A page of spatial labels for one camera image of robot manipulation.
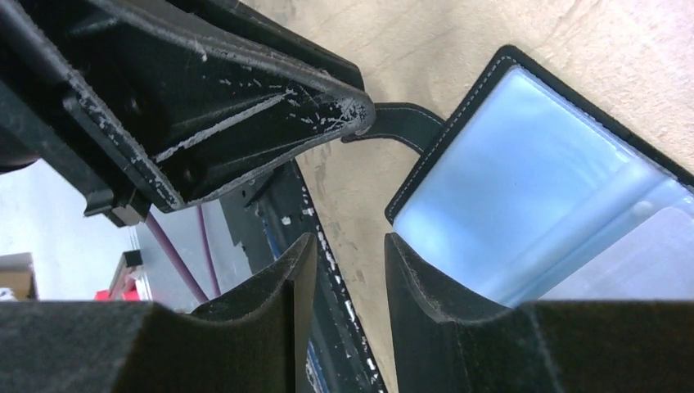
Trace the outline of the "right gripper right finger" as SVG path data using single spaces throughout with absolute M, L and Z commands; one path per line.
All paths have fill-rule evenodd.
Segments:
M 690 301 L 561 300 L 507 308 L 384 239 L 402 392 L 690 392 Z

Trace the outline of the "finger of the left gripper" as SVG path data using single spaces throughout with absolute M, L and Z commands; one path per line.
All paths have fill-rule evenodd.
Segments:
M 364 89 L 361 71 L 353 62 L 279 25 L 243 2 L 178 0 L 171 3 L 228 33 L 270 47 Z
M 2 2 L 3 174 L 44 160 L 133 226 L 374 123 L 365 88 L 171 2 Z

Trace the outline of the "black leather card holder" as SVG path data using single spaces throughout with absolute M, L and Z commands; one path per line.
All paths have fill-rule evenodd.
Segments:
M 495 303 L 693 297 L 692 172 L 515 46 L 446 120 L 379 103 L 365 138 L 419 156 L 393 230 Z

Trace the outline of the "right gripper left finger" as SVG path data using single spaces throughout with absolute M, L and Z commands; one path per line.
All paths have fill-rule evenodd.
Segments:
M 143 301 L 1 305 L 4 392 L 298 392 L 304 388 L 317 244 L 189 314 Z

